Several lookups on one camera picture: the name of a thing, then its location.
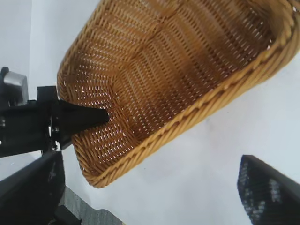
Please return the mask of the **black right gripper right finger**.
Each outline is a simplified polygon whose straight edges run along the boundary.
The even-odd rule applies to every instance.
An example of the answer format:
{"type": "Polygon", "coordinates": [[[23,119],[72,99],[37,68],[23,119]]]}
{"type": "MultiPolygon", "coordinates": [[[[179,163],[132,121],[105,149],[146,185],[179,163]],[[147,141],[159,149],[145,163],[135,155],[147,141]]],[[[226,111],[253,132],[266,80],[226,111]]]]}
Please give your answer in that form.
{"type": "Polygon", "coordinates": [[[255,156],[241,157],[237,190],[253,225],[300,223],[300,185],[255,156]]]}

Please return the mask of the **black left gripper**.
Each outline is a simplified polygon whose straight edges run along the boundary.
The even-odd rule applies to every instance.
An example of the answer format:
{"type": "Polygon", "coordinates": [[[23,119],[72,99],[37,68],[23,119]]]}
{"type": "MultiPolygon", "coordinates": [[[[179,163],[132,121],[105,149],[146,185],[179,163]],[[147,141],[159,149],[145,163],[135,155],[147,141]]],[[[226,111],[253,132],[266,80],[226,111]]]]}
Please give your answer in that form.
{"type": "Polygon", "coordinates": [[[25,105],[0,102],[0,157],[34,151],[46,153],[72,144],[72,136],[109,122],[107,110],[58,100],[55,86],[37,88],[25,105]]]}

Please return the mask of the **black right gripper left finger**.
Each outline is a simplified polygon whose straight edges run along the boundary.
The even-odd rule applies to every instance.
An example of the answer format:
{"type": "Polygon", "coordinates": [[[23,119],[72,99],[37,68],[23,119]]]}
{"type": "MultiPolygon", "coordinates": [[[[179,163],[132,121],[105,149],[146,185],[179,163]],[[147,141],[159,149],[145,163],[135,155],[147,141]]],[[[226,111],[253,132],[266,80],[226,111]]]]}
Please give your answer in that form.
{"type": "Polygon", "coordinates": [[[48,152],[0,182],[0,223],[48,224],[64,190],[62,153],[48,152]]]}

